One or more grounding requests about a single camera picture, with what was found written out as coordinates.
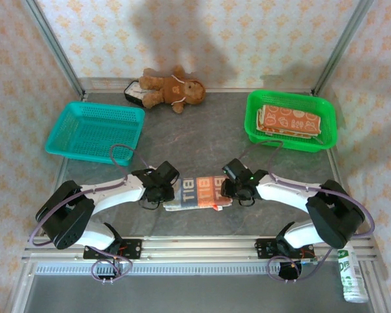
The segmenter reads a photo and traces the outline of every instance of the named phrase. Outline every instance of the floral wallpaper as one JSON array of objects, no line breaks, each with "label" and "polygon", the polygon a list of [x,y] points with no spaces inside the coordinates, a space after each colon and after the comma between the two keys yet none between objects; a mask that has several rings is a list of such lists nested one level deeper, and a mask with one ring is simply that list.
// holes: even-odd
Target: floral wallpaper
[{"label": "floral wallpaper", "polygon": [[65,104],[78,98],[23,1],[0,0],[0,312],[57,172],[59,158],[44,143]]},{"label": "floral wallpaper", "polygon": [[323,97],[339,113],[339,165],[376,223],[391,294],[391,0],[375,1]]},{"label": "floral wallpaper", "polygon": [[38,0],[80,80],[182,64],[208,88],[311,89],[358,0]]}]

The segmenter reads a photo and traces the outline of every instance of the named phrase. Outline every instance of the plastic bottle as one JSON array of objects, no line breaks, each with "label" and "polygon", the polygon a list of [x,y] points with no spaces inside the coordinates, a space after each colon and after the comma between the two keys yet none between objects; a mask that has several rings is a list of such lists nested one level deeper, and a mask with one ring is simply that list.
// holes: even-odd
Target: plastic bottle
[{"label": "plastic bottle", "polygon": [[365,282],[360,272],[355,250],[350,242],[343,249],[338,250],[338,261],[345,300],[353,303],[368,302]]}]

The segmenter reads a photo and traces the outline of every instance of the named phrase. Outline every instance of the brown teddy bear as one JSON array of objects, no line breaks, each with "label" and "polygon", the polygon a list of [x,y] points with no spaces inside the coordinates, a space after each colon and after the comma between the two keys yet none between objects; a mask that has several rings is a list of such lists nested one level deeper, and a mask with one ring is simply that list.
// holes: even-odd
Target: brown teddy bear
[{"label": "brown teddy bear", "polygon": [[182,113],[184,104],[199,104],[206,95],[206,89],[198,80],[185,79],[185,71],[182,66],[174,68],[171,77],[145,76],[150,71],[146,69],[144,76],[140,77],[139,84],[142,89],[156,90],[147,93],[142,100],[143,106],[150,109],[159,103],[172,105],[175,113]]}]

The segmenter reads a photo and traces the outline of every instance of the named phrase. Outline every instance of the cable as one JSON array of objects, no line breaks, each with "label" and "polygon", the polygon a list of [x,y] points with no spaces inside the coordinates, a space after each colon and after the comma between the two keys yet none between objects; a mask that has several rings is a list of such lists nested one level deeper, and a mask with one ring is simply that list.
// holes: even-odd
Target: cable
[{"label": "cable", "polygon": [[[118,188],[120,186],[123,186],[126,182],[127,182],[127,179],[128,179],[128,173],[119,165],[119,163],[117,163],[117,161],[115,160],[114,156],[113,156],[113,150],[114,148],[116,147],[124,147],[124,148],[127,148],[131,151],[133,151],[139,158],[140,160],[142,161],[142,163],[147,167],[149,168],[149,165],[145,162],[145,160],[141,157],[141,155],[136,152],[135,149],[129,147],[128,145],[124,145],[124,144],[121,144],[121,143],[116,143],[115,145],[112,145],[110,147],[110,150],[109,150],[109,156],[110,156],[110,159],[111,161],[113,162],[113,164],[122,172],[122,174],[124,175],[124,180],[121,181],[120,183],[117,183],[117,184],[114,184],[114,185],[111,185],[111,186],[105,186],[105,187],[100,187],[100,188],[96,188],[96,189],[88,189],[88,190],[83,190],[83,191],[80,191],[76,194],[73,194],[72,196],[68,197],[67,199],[61,201],[60,203],[58,203],[55,207],[53,207],[48,213],[46,213],[46,215],[40,220],[40,222],[38,222],[38,224],[36,225],[35,229],[33,230],[32,234],[30,235],[29,237],[29,243],[33,246],[45,246],[45,245],[48,245],[50,243],[52,243],[51,240],[49,241],[46,241],[44,243],[35,243],[33,240],[35,238],[35,236],[37,235],[38,231],[41,229],[41,227],[45,224],[45,222],[52,216],[52,214],[54,214],[56,211],[58,211],[60,208],[62,208],[64,205],[68,204],[69,202],[71,202],[72,200],[75,200],[76,198],[82,196],[82,195],[85,195],[85,194],[89,194],[89,193],[92,193],[92,192],[100,192],[100,191],[107,191],[107,190],[111,190],[111,189],[115,189],[115,188]],[[105,252],[105,251],[102,251],[102,250],[99,250],[93,246],[90,246],[90,248],[92,248],[93,250],[97,251],[98,253],[101,253],[103,255],[106,255],[106,256],[110,256],[114,259],[116,258],[119,258],[119,259],[122,259],[124,261],[127,261],[129,262],[130,264],[130,267],[127,269],[126,272],[124,273],[120,273],[120,271],[118,270],[118,268],[116,268],[116,266],[114,266],[110,261],[108,260],[97,260],[92,266],[91,266],[91,276],[95,279],[95,280],[98,280],[98,281],[102,281],[104,282],[105,280],[102,280],[100,278],[98,278],[95,274],[94,274],[94,268],[97,266],[97,264],[99,263],[103,263],[103,262],[106,262],[106,263],[109,263],[113,269],[115,270],[115,272],[118,274],[117,277],[115,278],[111,278],[111,282],[115,282],[116,280],[122,278],[124,275],[126,275],[131,269],[132,269],[132,266],[133,266],[133,263],[132,261],[130,261],[128,258],[125,258],[124,256],[117,256],[115,254],[110,254],[108,252]]]},{"label": "cable", "polygon": [[[350,196],[348,196],[346,194],[342,194],[341,192],[337,192],[337,191],[333,191],[333,190],[329,190],[329,189],[307,187],[307,186],[302,186],[302,185],[298,185],[298,184],[295,184],[295,183],[288,183],[288,182],[286,182],[284,180],[277,179],[271,172],[271,164],[272,164],[273,158],[278,154],[279,150],[282,148],[282,146],[284,144],[283,141],[281,141],[281,140],[263,140],[261,142],[257,142],[254,145],[252,145],[249,148],[247,148],[245,151],[243,151],[242,154],[238,157],[238,159],[240,160],[242,157],[247,155],[249,151],[251,151],[252,149],[255,149],[258,145],[262,145],[263,143],[279,143],[279,146],[272,152],[271,156],[268,159],[268,163],[267,163],[268,174],[270,175],[271,179],[276,184],[279,184],[279,185],[282,185],[282,186],[286,186],[286,187],[289,187],[289,188],[293,188],[293,189],[297,189],[297,190],[305,190],[306,192],[309,192],[309,191],[323,192],[323,193],[326,193],[326,194],[332,194],[334,196],[346,199],[347,201],[349,201],[349,202],[353,203],[354,205],[356,205],[366,215],[366,217],[368,218],[369,223],[370,223],[370,229],[368,231],[366,231],[365,233],[354,234],[353,238],[362,238],[362,237],[365,237],[365,236],[369,236],[369,235],[371,235],[374,232],[374,230],[375,230],[375,222],[373,220],[373,217],[372,217],[371,213],[369,213],[369,211],[361,203],[359,203],[358,201],[356,201],[352,197],[350,197]],[[309,275],[307,275],[305,277],[302,277],[302,278],[294,279],[293,282],[296,282],[298,280],[305,280],[305,279],[313,276],[319,270],[319,268],[323,265],[323,263],[325,262],[325,260],[327,259],[328,255],[331,252],[332,252],[332,249],[330,248],[327,251],[326,255],[317,264],[317,267],[315,267],[315,269]],[[288,258],[287,256],[273,256],[267,262],[267,272],[268,272],[268,276],[271,277],[271,279],[276,280],[278,282],[288,282],[288,280],[279,279],[279,278],[273,277],[270,274],[270,267],[269,267],[270,263],[273,260],[280,259],[280,258],[289,260],[289,262],[291,262],[291,264],[293,264],[295,266],[295,269],[297,270],[298,276],[300,276],[299,273],[298,273],[298,267],[297,267],[297,265],[295,264],[295,262],[291,258]]]}]

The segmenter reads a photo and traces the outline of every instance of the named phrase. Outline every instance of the purple cable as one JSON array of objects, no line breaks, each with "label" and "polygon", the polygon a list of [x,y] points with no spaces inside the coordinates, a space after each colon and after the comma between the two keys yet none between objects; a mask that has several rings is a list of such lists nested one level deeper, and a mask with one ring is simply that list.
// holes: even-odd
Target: purple cable
[{"label": "purple cable", "polygon": [[[309,191],[314,191],[314,192],[324,192],[326,194],[332,194],[334,196],[337,196],[337,197],[341,197],[343,199],[346,199],[347,201],[355,204],[365,215],[366,217],[368,218],[369,220],[369,223],[370,223],[370,229],[365,232],[365,233],[359,233],[359,234],[354,234],[353,235],[353,238],[362,238],[362,237],[365,237],[365,236],[369,236],[371,235],[374,230],[375,230],[375,222],[373,220],[373,217],[371,215],[371,213],[369,213],[369,211],[359,202],[357,202],[355,199],[353,199],[352,197],[346,195],[346,194],[342,194],[341,192],[337,192],[337,191],[333,191],[333,190],[328,190],[328,189],[323,189],[323,188],[313,188],[313,187],[305,187],[305,186],[302,186],[302,185],[298,185],[298,184],[294,184],[294,183],[288,183],[284,180],[281,180],[281,179],[277,179],[271,172],[271,162],[273,160],[273,158],[277,155],[278,151],[282,148],[284,142],[281,141],[281,140],[263,140],[261,142],[257,142],[255,143],[254,145],[250,146],[249,148],[247,148],[240,156],[239,156],[239,159],[241,159],[242,157],[244,157],[249,151],[251,151],[252,149],[256,148],[258,145],[261,145],[263,143],[279,143],[279,146],[272,152],[270,158],[268,159],[268,164],[267,164],[267,171],[268,171],[268,174],[270,175],[271,179],[276,183],[276,184],[279,184],[279,185],[282,185],[282,186],[286,186],[286,187],[289,187],[289,188],[293,188],[293,189],[299,189],[299,190],[305,190],[306,192],[309,192]],[[315,267],[315,269],[307,276],[305,277],[302,277],[302,278],[298,278],[298,279],[295,279],[293,280],[293,282],[296,282],[297,280],[305,280],[311,276],[313,276],[319,269],[320,267],[323,265],[323,263],[325,262],[325,260],[327,259],[328,255],[332,252],[332,249],[330,248],[326,255],[321,259],[321,261],[319,262],[319,264],[317,264],[317,266]],[[297,270],[297,274],[299,275],[299,271],[298,271],[298,267],[297,265],[295,264],[295,262],[291,259],[291,258],[288,258],[287,256],[273,256],[271,259],[268,260],[268,263],[267,263],[267,272],[268,272],[268,276],[271,277],[271,279],[273,280],[276,280],[278,282],[288,282],[288,280],[284,280],[284,279],[279,279],[279,278],[276,278],[276,277],[273,277],[271,274],[270,274],[270,263],[275,260],[275,259],[279,259],[279,258],[283,258],[283,259],[286,259],[286,260],[289,260],[294,266],[295,266],[295,269]]]},{"label": "purple cable", "polygon": [[[114,185],[111,185],[111,186],[106,186],[106,187],[100,187],[100,188],[96,188],[96,189],[88,189],[88,190],[84,190],[84,191],[80,191],[78,192],[77,194],[73,194],[72,196],[68,197],[67,199],[61,201],[60,203],[58,203],[55,207],[53,207],[48,213],[46,213],[46,215],[40,220],[40,222],[36,225],[35,229],[33,230],[32,234],[30,235],[29,237],[29,243],[33,246],[45,246],[45,245],[48,245],[50,243],[52,243],[51,240],[49,241],[46,241],[44,243],[35,243],[33,240],[35,238],[35,236],[37,235],[39,229],[45,224],[45,222],[52,216],[52,214],[54,214],[56,211],[58,211],[61,207],[63,207],[64,205],[68,204],[68,202],[71,202],[72,200],[82,196],[82,195],[85,195],[85,194],[89,194],[91,192],[100,192],[100,191],[107,191],[107,190],[111,190],[111,189],[115,189],[115,188],[118,188],[120,186],[123,186],[126,182],[127,182],[127,179],[128,179],[128,173],[119,165],[119,163],[117,163],[117,161],[115,160],[114,156],[113,156],[113,150],[114,148],[116,147],[124,147],[124,148],[127,148],[131,151],[133,151],[139,158],[140,160],[142,161],[142,163],[146,166],[146,168],[149,167],[149,165],[145,162],[145,160],[142,158],[142,156],[136,152],[135,149],[129,147],[128,145],[124,145],[122,143],[116,143],[115,145],[112,145],[110,147],[110,150],[109,150],[109,156],[110,156],[110,159],[111,161],[113,162],[113,164],[122,172],[122,174],[124,175],[124,180],[121,181],[120,183],[117,183],[117,184],[114,184]],[[103,263],[103,262],[106,262],[106,263],[109,263],[115,270],[116,274],[118,275],[117,277],[115,278],[112,278],[111,279],[111,282],[115,282],[116,280],[124,277],[127,273],[129,273],[129,271],[132,269],[132,266],[133,266],[133,263],[132,261],[130,261],[128,258],[125,258],[123,256],[117,256],[115,254],[110,254],[108,252],[104,252],[102,250],[99,250],[93,246],[90,246],[90,248],[92,248],[93,250],[97,251],[98,253],[101,253],[101,254],[104,254],[106,256],[110,256],[112,258],[119,258],[119,259],[122,259],[124,261],[127,261],[129,262],[130,264],[130,267],[122,274],[120,274],[120,271],[118,270],[118,268],[116,268],[116,266],[114,266],[110,261],[108,260],[97,260],[92,266],[91,266],[91,276],[97,280],[97,281],[102,281],[104,282],[104,280],[98,278],[95,274],[94,274],[94,268],[97,266],[97,264],[99,263]]]}]

